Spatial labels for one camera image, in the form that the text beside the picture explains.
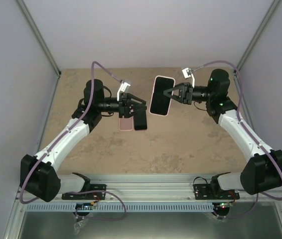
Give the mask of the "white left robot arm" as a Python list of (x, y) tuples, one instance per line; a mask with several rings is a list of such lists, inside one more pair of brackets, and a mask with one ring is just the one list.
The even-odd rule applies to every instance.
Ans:
[(86, 83), (84, 97), (79, 100), (66, 127), (34, 156), (25, 155), (20, 164), (20, 201), (24, 192), (35, 199), (52, 201), (58, 194), (74, 194), (80, 199), (90, 195), (90, 179), (80, 173), (59, 176), (58, 168), (71, 150), (97, 126), (105, 114), (134, 119), (146, 112), (146, 102), (128, 93), (129, 83), (121, 82), (115, 97), (106, 97), (101, 80)]

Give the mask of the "light pink phone case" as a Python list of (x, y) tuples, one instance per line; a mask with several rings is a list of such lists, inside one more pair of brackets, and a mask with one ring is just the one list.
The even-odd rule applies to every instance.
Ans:
[(119, 130), (131, 131), (134, 129), (134, 120), (131, 118), (119, 118)]

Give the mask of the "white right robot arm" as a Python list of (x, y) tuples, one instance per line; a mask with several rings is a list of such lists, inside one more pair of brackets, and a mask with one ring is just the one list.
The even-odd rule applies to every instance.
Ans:
[(228, 97), (229, 86), (228, 72), (216, 69), (206, 86), (180, 83), (164, 90), (163, 94), (187, 105), (205, 102), (209, 116), (229, 134), (246, 159), (242, 172), (213, 177), (210, 193), (214, 198), (223, 198), (228, 190), (265, 195), (268, 190), (282, 187), (282, 150), (272, 149), (245, 122), (238, 107)]

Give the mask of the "purple phone black screen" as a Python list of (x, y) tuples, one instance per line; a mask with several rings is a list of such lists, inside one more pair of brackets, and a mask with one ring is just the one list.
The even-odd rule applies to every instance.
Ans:
[(147, 130), (146, 111), (140, 111), (134, 115), (134, 130), (135, 131)]

